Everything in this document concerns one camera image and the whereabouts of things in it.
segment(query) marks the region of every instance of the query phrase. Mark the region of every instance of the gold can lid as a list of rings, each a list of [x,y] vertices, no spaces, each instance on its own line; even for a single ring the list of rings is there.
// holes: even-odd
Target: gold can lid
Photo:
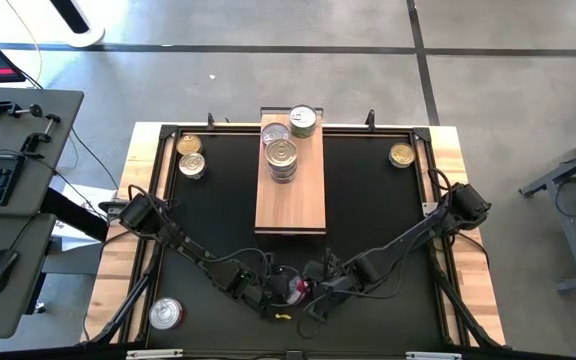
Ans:
[[[206,167],[206,160],[203,155],[192,153],[184,155],[179,160],[179,170],[186,176],[193,176],[201,173]]]
[[[278,167],[292,165],[297,160],[297,145],[288,139],[271,141],[266,146],[266,160]]]
[[[415,152],[408,144],[395,144],[390,148],[390,158],[400,165],[409,165],[415,161]]]
[[[201,140],[196,135],[184,135],[177,142],[177,152],[188,155],[201,150]]]
[[[317,112],[308,105],[297,105],[290,110],[290,123],[298,128],[310,128],[317,121]]]

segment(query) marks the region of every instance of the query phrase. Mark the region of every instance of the white cable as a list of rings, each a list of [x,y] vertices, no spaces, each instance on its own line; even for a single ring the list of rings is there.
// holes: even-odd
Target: white cable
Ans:
[[[42,70],[43,65],[44,65],[44,60],[41,56],[41,51],[39,50],[39,44],[37,43],[35,36],[32,34],[32,31],[30,31],[30,28],[28,27],[28,25],[26,25],[26,22],[21,18],[21,16],[17,12],[17,10],[15,10],[15,7],[12,6],[12,4],[10,3],[10,0],[6,0],[6,3],[8,4],[8,6],[10,6],[10,9],[12,10],[12,12],[15,13],[15,15],[17,16],[17,19],[19,19],[21,24],[26,28],[26,31],[28,32],[28,35],[30,35],[30,38],[32,39],[33,44],[35,44],[35,50],[37,50],[37,55],[39,56],[39,70],[37,71],[37,76],[35,76],[35,80],[37,80],[37,82],[39,82],[39,77],[41,77],[41,70]]]

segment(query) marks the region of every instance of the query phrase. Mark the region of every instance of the can lid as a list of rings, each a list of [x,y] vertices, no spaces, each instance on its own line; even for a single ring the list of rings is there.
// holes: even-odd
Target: can lid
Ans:
[[[270,123],[261,130],[261,139],[266,145],[273,140],[288,139],[289,137],[290,130],[282,123]]]
[[[177,152],[188,155],[201,150],[201,140],[196,135],[184,135],[177,142]]]
[[[401,165],[408,165],[415,161],[415,152],[408,144],[395,144],[390,148],[390,158]]]
[[[309,128],[317,121],[315,109],[308,105],[297,105],[290,110],[290,123],[299,128]]]
[[[297,160],[297,145],[288,139],[271,141],[266,146],[266,160],[274,166],[289,166]]]
[[[173,298],[161,298],[150,308],[150,324],[158,330],[170,329],[179,323],[182,311],[179,301]]]
[[[205,166],[206,160],[203,155],[198,153],[184,155],[181,160],[179,160],[179,170],[188,176],[199,174],[204,170]]]

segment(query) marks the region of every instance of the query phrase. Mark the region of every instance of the wooden block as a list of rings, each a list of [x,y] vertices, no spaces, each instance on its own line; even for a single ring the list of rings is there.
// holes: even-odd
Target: wooden block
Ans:
[[[290,127],[288,114],[264,114],[261,127],[280,122]],[[259,174],[257,178],[257,234],[325,234],[323,119],[317,115],[314,133],[299,139],[297,176],[288,184],[278,184],[270,176],[264,144],[259,139]]]

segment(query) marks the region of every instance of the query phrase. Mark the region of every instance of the table leg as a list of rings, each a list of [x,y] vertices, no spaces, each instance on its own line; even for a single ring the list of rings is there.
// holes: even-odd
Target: table leg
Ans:
[[[56,215],[59,220],[83,231],[93,239],[106,240],[108,226],[105,220],[91,214],[52,188],[48,188],[44,196],[41,212]]]

